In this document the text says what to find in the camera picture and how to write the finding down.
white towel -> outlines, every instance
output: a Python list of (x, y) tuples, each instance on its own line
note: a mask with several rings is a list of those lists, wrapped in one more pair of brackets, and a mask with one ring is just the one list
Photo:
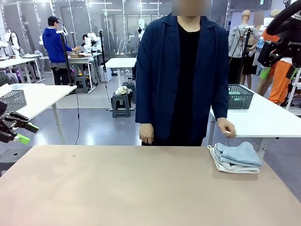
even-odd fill
[(126, 86), (120, 86), (116, 91), (115, 94), (117, 96), (121, 96), (124, 94), (130, 94), (130, 92), (132, 92), (132, 89), (128, 89)]
[(259, 168), (256, 167), (230, 165), (227, 162), (219, 162), (215, 156), (214, 147), (208, 145), (207, 148), (210, 150), (210, 154), (212, 155), (215, 165), (219, 171), (226, 172), (226, 173), (245, 173), (245, 174), (257, 174), (260, 172)]

gray plastic basket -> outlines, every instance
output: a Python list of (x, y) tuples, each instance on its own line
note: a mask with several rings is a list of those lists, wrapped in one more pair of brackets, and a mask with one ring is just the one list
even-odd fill
[(229, 85), (228, 109), (249, 109), (253, 92), (239, 85)]
[(0, 97), (0, 101), (8, 105), (5, 113), (17, 111), (26, 106), (26, 99), (23, 90), (12, 90)]

glass wall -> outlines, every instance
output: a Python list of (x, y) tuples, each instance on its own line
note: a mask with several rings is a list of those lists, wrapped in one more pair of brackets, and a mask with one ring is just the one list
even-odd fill
[[(225, 24), (228, 0), (212, 0), (211, 20)], [(172, 0), (3, 0), (6, 29), (15, 31), (25, 53), (47, 54), (39, 36), (48, 26), (47, 18), (60, 18), (68, 32), (70, 47), (81, 46), (84, 34), (103, 31), (106, 58), (134, 57), (139, 46), (139, 27), (168, 15)]]

hand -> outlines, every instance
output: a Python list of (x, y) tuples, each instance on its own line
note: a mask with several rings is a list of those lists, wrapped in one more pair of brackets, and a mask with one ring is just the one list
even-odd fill
[(139, 138), (146, 144), (152, 144), (154, 140), (154, 128), (150, 123), (140, 124)]
[(80, 51), (80, 47), (79, 46), (77, 46), (77, 47), (75, 47), (75, 48), (72, 49), (72, 52), (76, 52), (76, 51)]
[(227, 138), (236, 137), (234, 125), (231, 122), (229, 122), (226, 118), (218, 118), (217, 125)]

blue jacket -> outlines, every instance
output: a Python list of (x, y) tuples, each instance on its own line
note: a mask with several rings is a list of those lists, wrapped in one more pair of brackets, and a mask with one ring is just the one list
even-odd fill
[[(179, 42), (177, 18), (169, 14), (146, 27), (137, 55), (135, 121), (151, 123), (155, 136), (161, 139), (170, 135), (179, 77)], [(192, 141), (206, 136), (210, 106), (216, 118), (227, 117), (228, 71), (227, 31), (202, 16), (193, 79)]]
[[(48, 52), (49, 60), (52, 63), (64, 63), (65, 57), (60, 34), (56, 33), (55, 28), (45, 28), (43, 32), (44, 47)], [(71, 52), (72, 49), (66, 45), (66, 51)]]

